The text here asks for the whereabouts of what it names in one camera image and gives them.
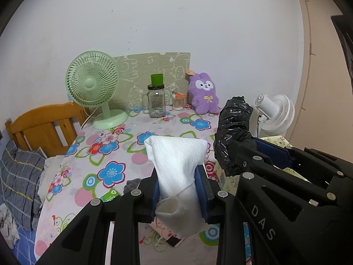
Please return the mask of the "cotton swab jar orange lid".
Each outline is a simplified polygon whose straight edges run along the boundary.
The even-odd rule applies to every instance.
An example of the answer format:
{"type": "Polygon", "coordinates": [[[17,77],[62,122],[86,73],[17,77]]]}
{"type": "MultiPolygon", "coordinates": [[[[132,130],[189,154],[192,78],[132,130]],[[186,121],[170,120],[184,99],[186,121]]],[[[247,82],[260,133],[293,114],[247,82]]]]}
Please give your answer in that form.
{"type": "Polygon", "coordinates": [[[176,111],[180,111],[184,108],[187,95],[181,93],[172,94],[172,108],[176,111]]]}

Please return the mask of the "green desk fan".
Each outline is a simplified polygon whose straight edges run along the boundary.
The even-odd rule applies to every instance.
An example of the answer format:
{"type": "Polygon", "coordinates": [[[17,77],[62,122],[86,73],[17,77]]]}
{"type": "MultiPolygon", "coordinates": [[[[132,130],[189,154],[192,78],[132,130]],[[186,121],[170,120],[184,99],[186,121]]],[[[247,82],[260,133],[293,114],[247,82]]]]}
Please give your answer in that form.
{"type": "Polygon", "coordinates": [[[66,90],[72,100],[84,108],[101,108],[101,115],[93,122],[96,129],[114,128],[128,119],[124,110],[109,108],[109,101],[118,89],[119,79],[115,60],[101,51],[80,54],[66,71],[66,90]]]}

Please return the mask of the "yellow cartoon storage box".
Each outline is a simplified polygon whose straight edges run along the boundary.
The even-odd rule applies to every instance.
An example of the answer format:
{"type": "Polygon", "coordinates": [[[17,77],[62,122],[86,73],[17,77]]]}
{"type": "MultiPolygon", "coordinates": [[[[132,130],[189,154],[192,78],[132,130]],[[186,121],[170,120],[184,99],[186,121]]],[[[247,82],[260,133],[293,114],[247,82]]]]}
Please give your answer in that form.
{"type": "MultiPolygon", "coordinates": [[[[270,136],[260,138],[263,141],[269,142],[271,144],[277,145],[281,148],[285,148],[287,146],[291,146],[291,144],[283,137],[283,136],[270,136]]],[[[239,182],[239,175],[236,176],[226,176],[225,171],[221,169],[219,162],[216,161],[214,171],[218,177],[218,183],[222,190],[225,190],[233,195],[236,194],[239,182]]]]}

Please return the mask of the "black plastic bag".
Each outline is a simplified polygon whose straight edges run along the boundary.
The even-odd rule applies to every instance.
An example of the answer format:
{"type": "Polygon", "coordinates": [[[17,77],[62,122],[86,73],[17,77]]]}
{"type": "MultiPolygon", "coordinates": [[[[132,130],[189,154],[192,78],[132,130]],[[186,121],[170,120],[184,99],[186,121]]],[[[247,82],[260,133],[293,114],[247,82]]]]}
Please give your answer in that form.
{"type": "Polygon", "coordinates": [[[218,127],[215,133],[214,157],[226,176],[240,174],[240,167],[235,164],[235,151],[229,149],[233,142],[244,143],[256,147],[251,135],[250,117],[252,107],[246,103],[243,96],[234,96],[229,99],[218,117],[218,127]]]}

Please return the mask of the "purple plush bunny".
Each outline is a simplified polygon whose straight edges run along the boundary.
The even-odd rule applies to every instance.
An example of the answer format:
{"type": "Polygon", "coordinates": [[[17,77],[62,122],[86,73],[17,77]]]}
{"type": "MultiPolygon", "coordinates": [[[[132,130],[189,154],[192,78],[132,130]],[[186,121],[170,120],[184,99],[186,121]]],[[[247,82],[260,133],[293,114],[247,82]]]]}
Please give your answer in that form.
{"type": "Polygon", "coordinates": [[[191,105],[198,115],[219,114],[219,99],[211,77],[205,73],[190,75],[188,92],[192,97],[191,105]]]}

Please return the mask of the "dark grey sock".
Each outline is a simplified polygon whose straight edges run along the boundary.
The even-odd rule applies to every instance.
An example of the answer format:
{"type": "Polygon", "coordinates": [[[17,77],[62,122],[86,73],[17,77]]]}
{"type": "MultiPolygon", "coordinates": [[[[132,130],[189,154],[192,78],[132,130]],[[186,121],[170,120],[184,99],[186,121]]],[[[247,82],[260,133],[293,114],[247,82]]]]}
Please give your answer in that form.
{"type": "Polygon", "coordinates": [[[133,180],[128,180],[126,182],[126,185],[123,188],[123,194],[127,194],[127,193],[131,192],[132,190],[137,189],[140,182],[141,182],[141,179],[139,179],[139,178],[135,178],[133,180]]]}

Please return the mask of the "green cup on jar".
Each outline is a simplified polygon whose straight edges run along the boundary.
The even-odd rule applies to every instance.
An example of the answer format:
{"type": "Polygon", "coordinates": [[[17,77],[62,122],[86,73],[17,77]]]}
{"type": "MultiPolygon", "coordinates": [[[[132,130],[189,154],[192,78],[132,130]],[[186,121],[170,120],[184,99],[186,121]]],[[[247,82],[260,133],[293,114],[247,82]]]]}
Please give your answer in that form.
{"type": "Polygon", "coordinates": [[[164,85],[163,74],[162,73],[151,74],[151,85],[153,87],[159,87],[164,85]]]}

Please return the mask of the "floral tablecloth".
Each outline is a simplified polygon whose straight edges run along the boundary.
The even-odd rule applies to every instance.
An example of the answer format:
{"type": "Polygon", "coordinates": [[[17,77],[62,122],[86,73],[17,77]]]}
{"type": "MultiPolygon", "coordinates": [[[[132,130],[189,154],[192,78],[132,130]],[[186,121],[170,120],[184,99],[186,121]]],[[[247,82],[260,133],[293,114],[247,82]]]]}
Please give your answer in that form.
{"type": "MultiPolygon", "coordinates": [[[[128,112],[119,127],[106,131],[85,125],[65,154],[48,188],[40,214],[34,245],[39,258],[71,220],[92,199],[115,188],[120,195],[128,180],[151,175],[153,164],[144,141],[153,135],[200,138],[212,144],[218,116],[197,115],[189,105],[168,109],[162,118],[151,118],[142,109],[128,112]]],[[[219,227],[204,231],[170,246],[160,223],[139,225],[142,264],[215,264],[219,227]]]]}

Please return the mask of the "grey plaid pillow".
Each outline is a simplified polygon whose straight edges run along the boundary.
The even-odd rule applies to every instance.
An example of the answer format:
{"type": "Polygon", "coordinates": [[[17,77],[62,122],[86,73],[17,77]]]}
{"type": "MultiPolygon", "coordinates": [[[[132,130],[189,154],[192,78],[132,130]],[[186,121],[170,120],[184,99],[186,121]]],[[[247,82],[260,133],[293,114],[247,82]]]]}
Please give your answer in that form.
{"type": "Polygon", "coordinates": [[[45,158],[36,151],[24,151],[9,141],[1,157],[1,198],[18,225],[36,230],[41,213],[39,180],[45,158]]]}

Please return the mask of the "white standing fan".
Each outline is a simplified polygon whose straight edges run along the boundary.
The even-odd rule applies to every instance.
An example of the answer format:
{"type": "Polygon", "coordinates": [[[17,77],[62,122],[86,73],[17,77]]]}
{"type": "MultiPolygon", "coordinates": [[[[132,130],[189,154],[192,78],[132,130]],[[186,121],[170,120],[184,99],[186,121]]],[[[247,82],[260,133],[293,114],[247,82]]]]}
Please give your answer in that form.
{"type": "Polygon", "coordinates": [[[254,101],[255,108],[261,113],[258,118],[257,134],[278,136],[285,133],[295,117],[295,107],[285,95],[272,98],[259,94],[254,101]]]}

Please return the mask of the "green tissue pack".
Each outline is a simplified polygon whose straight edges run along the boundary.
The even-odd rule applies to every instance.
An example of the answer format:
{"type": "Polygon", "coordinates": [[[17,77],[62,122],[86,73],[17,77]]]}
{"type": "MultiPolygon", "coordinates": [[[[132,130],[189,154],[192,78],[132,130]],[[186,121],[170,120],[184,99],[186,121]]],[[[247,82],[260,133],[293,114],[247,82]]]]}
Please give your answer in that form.
{"type": "Polygon", "coordinates": [[[117,196],[120,196],[120,193],[115,189],[115,188],[110,188],[109,192],[105,193],[103,196],[100,197],[100,199],[103,202],[109,202],[116,198],[117,196]]]}

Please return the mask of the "crumpled white cloth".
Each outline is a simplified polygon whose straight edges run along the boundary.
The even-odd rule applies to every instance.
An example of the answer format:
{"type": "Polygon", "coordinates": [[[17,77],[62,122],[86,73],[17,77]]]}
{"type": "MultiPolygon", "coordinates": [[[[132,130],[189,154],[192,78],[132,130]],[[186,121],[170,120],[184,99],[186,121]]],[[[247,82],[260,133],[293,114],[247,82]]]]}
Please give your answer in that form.
{"type": "Polygon", "coordinates": [[[20,239],[17,225],[11,212],[5,205],[0,206],[0,228],[1,234],[11,250],[14,249],[16,242],[20,239]]]}

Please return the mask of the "glass mason jar mug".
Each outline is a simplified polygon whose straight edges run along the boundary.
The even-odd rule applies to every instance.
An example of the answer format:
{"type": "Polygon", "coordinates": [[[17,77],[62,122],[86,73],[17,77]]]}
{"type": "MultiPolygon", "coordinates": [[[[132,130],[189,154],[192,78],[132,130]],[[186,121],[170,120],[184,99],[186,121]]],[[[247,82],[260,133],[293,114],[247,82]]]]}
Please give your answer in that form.
{"type": "Polygon", "coordinates": [[[148,85],[148,91],[142,95],[142,107],[151,118],[164,117],[166,112],[165,86],[148,85]]]}

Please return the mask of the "white sock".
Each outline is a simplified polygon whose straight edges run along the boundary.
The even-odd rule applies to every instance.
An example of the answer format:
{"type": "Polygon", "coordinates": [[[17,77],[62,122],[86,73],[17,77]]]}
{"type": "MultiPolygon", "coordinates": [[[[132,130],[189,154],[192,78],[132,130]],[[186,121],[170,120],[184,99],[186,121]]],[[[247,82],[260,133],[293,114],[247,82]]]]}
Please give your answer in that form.
{"type": "Polygon", "coordinates": [[[204,164],[207,141],[153,135],[144,144],[159,182],[156,217],[180,239],[200,232],[205,222],[197,195],[195,170],[204,164]]]}

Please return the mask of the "green patterned board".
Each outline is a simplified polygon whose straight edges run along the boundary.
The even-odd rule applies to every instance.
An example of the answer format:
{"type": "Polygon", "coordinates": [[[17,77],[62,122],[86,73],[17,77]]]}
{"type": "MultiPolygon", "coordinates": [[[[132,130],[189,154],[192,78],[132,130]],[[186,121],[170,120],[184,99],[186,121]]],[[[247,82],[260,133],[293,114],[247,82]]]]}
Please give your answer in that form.
{"type": "Polygon", "coordinates": [[[166,103],[173,92],[186,94],[190,67],[190,53],[144,53],[114,58],[118,72],[118,90],[110,100],[112,109],[132,110],[142,106],[142,96],[151,84],[152,74],[163,74],[166,103]]]}

